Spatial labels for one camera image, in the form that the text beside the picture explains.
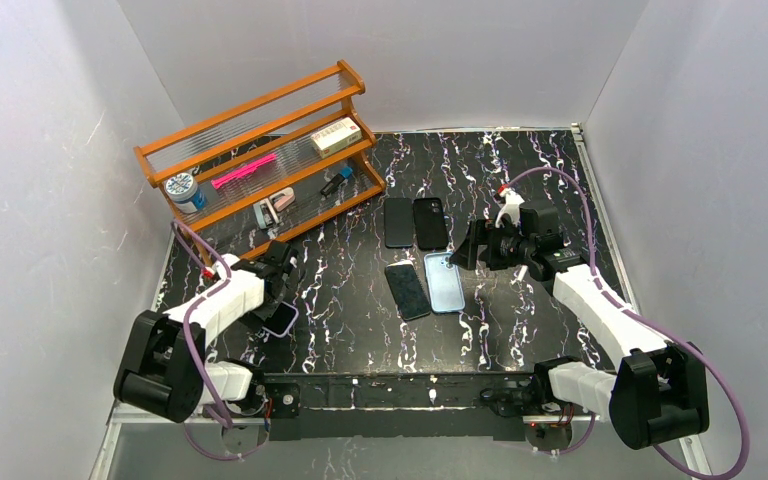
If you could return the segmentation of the black phone case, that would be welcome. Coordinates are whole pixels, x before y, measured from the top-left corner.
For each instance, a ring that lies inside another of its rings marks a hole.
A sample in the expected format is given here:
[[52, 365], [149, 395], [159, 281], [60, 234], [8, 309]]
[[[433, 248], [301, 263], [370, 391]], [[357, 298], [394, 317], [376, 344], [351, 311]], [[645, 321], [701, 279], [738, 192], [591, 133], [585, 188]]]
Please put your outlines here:
[[445, 250], [449, 243], [442, 201], [418, 198], [412, 203], [417, 247], [422, 251]]

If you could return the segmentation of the black phone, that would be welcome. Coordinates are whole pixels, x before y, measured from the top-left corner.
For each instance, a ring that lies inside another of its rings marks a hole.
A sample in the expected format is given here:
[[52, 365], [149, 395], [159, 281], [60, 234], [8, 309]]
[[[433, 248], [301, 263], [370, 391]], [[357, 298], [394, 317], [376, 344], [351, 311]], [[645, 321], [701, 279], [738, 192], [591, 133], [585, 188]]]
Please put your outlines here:
[[411, 262], [401, 261], [390, 264], [385, 267], [384, 274], [398, 315], [403, 322], [410, 322], [431, 314], [430, 301]]
[[387, 248], [410, 248], [413, 245], [411, 199], [391, 197], [384, 201], [384, 237]]

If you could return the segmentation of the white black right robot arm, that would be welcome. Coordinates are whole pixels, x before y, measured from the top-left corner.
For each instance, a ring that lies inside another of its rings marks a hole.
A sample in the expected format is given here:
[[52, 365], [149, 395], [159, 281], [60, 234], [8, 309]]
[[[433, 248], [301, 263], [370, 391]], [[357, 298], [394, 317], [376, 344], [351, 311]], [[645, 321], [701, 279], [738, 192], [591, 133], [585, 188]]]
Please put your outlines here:
[[516, 217], [505, 212], [472, 221], [450, 262], [465, 270], [479, 263], [491, 271], [526, 267], [596, 337], [615, 367], [609, 373], [571, 356], [539, 362], [527, 384], [482, 393], [483, 401], [498, 404], [499, 414], [580, 406], [609, 421], [634, 450], [709, 428], [702, 362], [632, 319], [632, 309], [591, 271], [585, 253], [566, 245], [554, 207], [531, 204], [519, 207]]

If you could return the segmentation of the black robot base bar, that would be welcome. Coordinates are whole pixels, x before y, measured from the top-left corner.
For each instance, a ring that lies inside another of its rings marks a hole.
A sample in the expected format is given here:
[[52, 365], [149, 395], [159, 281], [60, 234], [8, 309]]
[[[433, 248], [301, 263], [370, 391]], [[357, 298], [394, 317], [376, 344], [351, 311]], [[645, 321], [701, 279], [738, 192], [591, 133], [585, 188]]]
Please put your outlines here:
[[542, 405], [528, 373], [260, 374], [233, 419], [267, 418], [276, 441], [490, 437], [550, 452], [573, 442], [572, 407]]

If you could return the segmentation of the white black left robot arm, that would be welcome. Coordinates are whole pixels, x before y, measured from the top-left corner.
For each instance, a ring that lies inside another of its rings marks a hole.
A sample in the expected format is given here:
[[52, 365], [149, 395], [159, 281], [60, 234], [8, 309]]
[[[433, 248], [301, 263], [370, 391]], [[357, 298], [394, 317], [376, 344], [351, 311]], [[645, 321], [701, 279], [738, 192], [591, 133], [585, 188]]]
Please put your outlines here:
[[297, 267], [297, 250], [284, 242], [271, 242], [254, 260], [226, 254], [216, 284], [179, 306], [138, 314], [114, 398], [175, 423], [200, 408], [228, 422], [228, 403], [249, 397], [256, 369], [242, 360], [211, 362], [207, 348], [236, 323], [269, 338], [286, 337], [298, 318], [288, 298], [298, 282]]

